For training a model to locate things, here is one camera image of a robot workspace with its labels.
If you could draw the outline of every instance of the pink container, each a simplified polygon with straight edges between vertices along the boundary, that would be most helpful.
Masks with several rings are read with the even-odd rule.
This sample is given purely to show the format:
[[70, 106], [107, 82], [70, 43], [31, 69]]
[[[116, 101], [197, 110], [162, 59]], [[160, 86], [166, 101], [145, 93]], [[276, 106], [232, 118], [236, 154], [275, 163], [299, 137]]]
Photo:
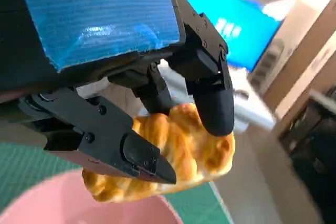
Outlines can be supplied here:
[[21, 195], [0, 224], [183, 224], [161, 196], [135, 202], [98, 203], [86, 191], [81, 171], [55, 176]]

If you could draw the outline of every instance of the croissant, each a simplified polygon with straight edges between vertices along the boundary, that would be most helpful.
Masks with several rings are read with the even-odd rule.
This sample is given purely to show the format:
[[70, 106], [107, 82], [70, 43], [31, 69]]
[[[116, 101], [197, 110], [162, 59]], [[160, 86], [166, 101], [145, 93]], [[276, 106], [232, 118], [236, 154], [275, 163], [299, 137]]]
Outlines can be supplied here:
[[169, 116], [137, 117], [133, 130], [161, 150], [176, 172], [177, 183], [168, 185], [111, 177], [83, 169], [85, 186], [96, 201], [132, 201], [185, 190], [222, 176], [232, 167], [233, 133], [223, 137], [210, 135], [192, 103], [173, 107]]

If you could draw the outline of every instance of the computer monitor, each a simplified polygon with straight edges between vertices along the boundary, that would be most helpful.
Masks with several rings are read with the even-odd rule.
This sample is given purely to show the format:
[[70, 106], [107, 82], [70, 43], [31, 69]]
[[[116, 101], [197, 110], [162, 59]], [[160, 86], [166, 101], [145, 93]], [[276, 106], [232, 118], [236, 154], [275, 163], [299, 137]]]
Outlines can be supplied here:
[[252, 72], [281, 21], [264, 14], [253, 0], [188, 0], [205, 13], [229, 47], [227, 61]]

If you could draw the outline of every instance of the blue tape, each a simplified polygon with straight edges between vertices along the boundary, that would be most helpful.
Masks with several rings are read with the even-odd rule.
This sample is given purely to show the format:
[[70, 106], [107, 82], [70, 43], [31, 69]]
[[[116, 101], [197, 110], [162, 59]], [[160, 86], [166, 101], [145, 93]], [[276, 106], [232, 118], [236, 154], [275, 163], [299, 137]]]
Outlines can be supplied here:
[[180, 39], [171, 0], [26, 0], [46, 56], [58, 71]]

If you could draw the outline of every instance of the green cutting mat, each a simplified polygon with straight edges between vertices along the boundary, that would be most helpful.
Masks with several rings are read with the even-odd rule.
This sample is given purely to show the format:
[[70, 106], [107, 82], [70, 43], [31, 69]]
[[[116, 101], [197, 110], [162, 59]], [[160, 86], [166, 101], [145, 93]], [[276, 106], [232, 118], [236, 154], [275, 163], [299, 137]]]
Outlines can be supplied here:
[[[0, 143], [0, 211], [29, 187], [79, 166], [41, 149]], [[166, 195], [184, 224], [230, 224], [209, 184]]]

